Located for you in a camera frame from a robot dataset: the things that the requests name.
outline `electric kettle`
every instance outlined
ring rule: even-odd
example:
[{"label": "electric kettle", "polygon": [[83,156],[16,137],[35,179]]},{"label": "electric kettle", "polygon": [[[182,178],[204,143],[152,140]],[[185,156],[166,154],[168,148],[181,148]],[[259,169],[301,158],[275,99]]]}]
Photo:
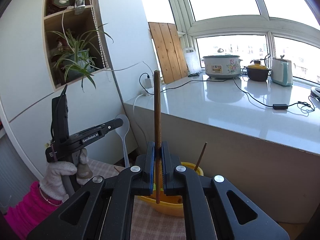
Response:
[{"label": "electric kettle", "polygon": [[271,58],[271,80],[282,86],[291,86],[293,82],[292,65],[290,60],[281,58]]}]

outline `slow cooker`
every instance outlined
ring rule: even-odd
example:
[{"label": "slow cooker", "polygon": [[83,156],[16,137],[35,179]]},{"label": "slow cooker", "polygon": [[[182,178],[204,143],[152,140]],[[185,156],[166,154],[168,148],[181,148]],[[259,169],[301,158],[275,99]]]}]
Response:
[{"label": "slow cooker", "polygon": [[240,56],[224,53],[223,49],[218,49],[218,54],[204,56],[205,73],[209,77],[234,78],[241,74]]}]

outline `wooden chopstick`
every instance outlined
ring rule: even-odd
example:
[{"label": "wooden chopstick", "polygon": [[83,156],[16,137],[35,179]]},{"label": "wooden chopstick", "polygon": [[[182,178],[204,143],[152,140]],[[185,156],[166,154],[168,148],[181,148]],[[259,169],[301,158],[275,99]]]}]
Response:
[{"label": "wooden chopstick", "polygon": [[200,162],[201,162],[201,159],[202,159],[202,156],[203,156],[203,153],[204,153],[204,150],[205,150],[206,146],[207,146],[207,142],[204,143],[204,146],[203,146],[202,151],[201,151],[201,153],[200,153],[200,156],[199,156],[199,158],[198,158],[197,164],[196,164],[196,166],[195,166],[195,171],[197,171],[197,169],[198,169],[198,167],[199,167],[199,164],[200,164]]},{"label": "wooden chopstick", "polygon": [[155,108],[155,159],[156,159],[156,203],[160,203],[161,185],[161,101],[160,101],[160,71],[154,72],[154,108]]}]

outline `silver screw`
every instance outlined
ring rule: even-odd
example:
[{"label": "silver screw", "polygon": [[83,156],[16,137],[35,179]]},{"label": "silver screw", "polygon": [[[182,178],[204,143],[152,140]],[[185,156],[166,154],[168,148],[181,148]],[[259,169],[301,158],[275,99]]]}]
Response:
[{"label": "silver screw", "polygon": [[185,168],[185,166],[179,165],[179,166],[176,167],[176,170],[183,172],[183,171],[186,170],[186,168]]},{"label": "silver screw", "polygon": [[139,166],[132,166],[132,167],[130,168],[130,171],[132,171],[132,172],[138,172],[138,171],[140,171],[140,167],[139,167]]},{"label": "silver screw", "polygon": [[216,182],[224,182],[224,177],[222,177],[221,175],[216,175],[214,176],[214,180]]},{"label": "silver screw", "polygon": [[102,177],[101,176],[95,176],[92,179],[93,183],[100,183],[102,181]]}]

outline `wooden shelf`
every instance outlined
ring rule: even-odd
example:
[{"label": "wooden shelf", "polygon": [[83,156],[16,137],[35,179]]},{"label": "wooden shelf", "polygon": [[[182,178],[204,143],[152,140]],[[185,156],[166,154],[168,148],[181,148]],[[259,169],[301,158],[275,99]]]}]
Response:
[{"label": "wooden shelf", "polygon": [[[88,9],[88,8],[91,8],[91,7],[92,7],[92,5],[86,5],[84,10],[86,10],[86,9]],[[64,15],[66,16],[66,15],[69,14],[70,12],[74,12],[74,11],[75,11],[74,8],[72,8],[72,9],[67,9],[67,10],[65,10]],[[47,16],[44,16],[44,18],[43,18],[44,23],[46,24],[47,22],[50,21],[51,18],[54,18],[54,17],[56,17],[56,16],[61,15],[61,17],[62,17],[62,14],[63,14],[63,11],[60,11],[60,12],[56,12],[56,13],[53,13],[53,14],[49,14],[49,15],[47,15]]]},{"label": "wooden shelf", "polygon": [[[65,31],[68,29],[71,30],[73,37],[89,31],[95,30],[95,24],[93,22],[91,9],[94,8],[93,5],[86,5],[83,13],[75,15],[75,9],[67,9],[64,11],[59,11],[43,17],[44,21],[44,46],[46,48],[46,56],[48,58],[48,70],[52,76],[52,84],[55,87],[55,90],[60,89],[61,85],[64,86],[65,82],[63,81],[63,73],[56,69],[52,69],[53,63],[51,62],[52,54],[55,52],[58,42],[57,38],[59,37],[55,33],[50,33],[49,31],[57,31],[63,33],[62,30],[62,15],[63,17],[63,26]],[[93,38],[91,43],[99,51],[99,40],[98,38]],[[88,44],[85,49],[89,49],[89,54],[92,57],[95,57],[94,62],[97,68],[103,68],[103,61],[101,55],[97,52],[92,45]],[[81,78],[77,78],[69,83],[77,82]]]},{"label": "wooden shelf", "polygon": [[[92,72],[91,74],[92,74],[92,75],[95,75],[95,74],[97,74],[97,73],[99,73],[99,72],[101,72],[101,71],[103,71],[103,69],[96,70],[96,71]],[[66,83],[66,84],[64,84],[64,85],[57,84],[54,91],[56,92],[56,91],[58,91],[58,90],[61,90],[61,89],[63,89],[63,88],[65,87],[65,85],[71,85],[71,84],[73,84],[73,83],[75,83],[75,82],[80,81],[81,79],[82,79],[82,77],[76,78],[75,80],[70,81],[70,82],[68,82],[68,83]]]}]

